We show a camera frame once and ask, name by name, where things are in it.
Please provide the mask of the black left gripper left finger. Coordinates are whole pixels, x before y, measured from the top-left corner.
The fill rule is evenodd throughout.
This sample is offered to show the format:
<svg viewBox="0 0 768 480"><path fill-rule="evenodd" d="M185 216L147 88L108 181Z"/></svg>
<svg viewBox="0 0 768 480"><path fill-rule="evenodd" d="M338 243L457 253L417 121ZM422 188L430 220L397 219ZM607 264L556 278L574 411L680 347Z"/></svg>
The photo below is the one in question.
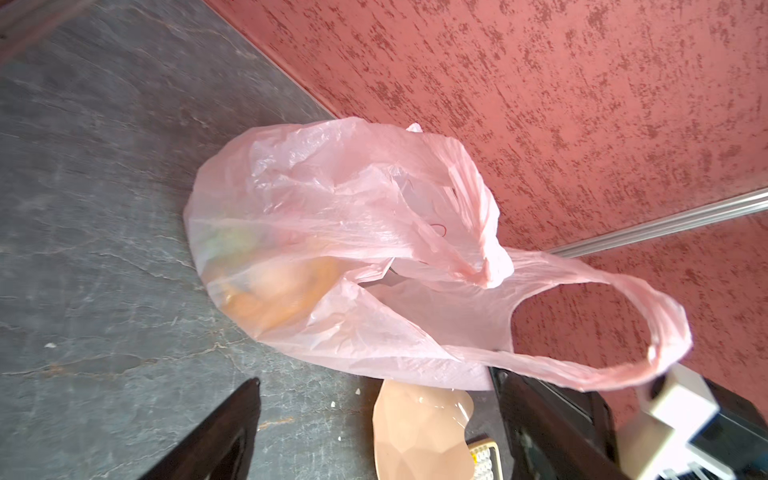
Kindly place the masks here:
<svg viewBox="0 0 768 480"><path fill-rule="evenodd" d="M141 480L246 479L260 414L260 380L254 377L241 384Z"/></svg>

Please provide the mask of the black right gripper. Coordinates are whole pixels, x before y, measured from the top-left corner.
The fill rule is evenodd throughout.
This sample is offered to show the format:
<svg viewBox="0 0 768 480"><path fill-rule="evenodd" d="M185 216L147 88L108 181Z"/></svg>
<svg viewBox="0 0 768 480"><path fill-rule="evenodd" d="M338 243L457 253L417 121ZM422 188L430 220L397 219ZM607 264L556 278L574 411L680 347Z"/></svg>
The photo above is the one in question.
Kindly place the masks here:
<svg viewBox="0 0 768 480"><path fill-rule="evenodd" d="M748 399L706 378L718 411L685 429L688 461L679 479L735 479L767 477L767 422Z"/></svg>

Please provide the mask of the pink translucent plastic bag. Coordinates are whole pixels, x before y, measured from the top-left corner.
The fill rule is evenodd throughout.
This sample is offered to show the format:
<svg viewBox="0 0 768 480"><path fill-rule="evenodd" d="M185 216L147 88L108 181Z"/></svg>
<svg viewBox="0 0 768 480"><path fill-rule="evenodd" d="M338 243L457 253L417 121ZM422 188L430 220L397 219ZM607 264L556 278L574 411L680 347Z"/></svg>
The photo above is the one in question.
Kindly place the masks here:
<svg viewBox="0 0 768 480"><path fill-rule="evenodd" d="M458 140L350 117L237 136L199 168L184 224L216 306L205 280L212 270L341 260L343 276L307 315L257 336L233 320L258 342L338 371L488 390L495 367L600 391L646 383L688 353L692 335L676 300L636 277L506 248L499 216ZM516 308L584 283L612 286L637 308L650 332L645 358L594 368L516 352Z"/></svg>

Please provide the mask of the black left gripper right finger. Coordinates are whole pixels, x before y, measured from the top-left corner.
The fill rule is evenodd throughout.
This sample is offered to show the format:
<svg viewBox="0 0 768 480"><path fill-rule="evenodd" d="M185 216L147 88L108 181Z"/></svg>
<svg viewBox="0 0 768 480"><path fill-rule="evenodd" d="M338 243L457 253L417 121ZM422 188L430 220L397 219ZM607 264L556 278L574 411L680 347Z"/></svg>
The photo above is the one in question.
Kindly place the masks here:
<svg viewBox="0 0 768 480"><path fill-rule="evenodd" d="M513 479L624 479L612 411L596 392L491 367Z"/></svg>

